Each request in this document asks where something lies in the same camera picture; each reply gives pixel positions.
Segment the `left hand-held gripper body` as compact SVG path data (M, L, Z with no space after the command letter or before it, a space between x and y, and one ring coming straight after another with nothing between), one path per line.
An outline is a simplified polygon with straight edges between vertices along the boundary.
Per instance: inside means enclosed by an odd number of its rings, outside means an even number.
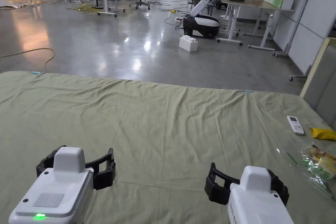
M84 151L61 147L52 168L36 179L9 217L10 224L83 224L93 195L93 169Z

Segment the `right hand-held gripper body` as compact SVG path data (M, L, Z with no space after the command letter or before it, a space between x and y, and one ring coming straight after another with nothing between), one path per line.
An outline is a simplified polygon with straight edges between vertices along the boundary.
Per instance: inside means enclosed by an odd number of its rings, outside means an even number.
M246 166L240 184L230 185L228 216L231 224L293 224L266 168Z

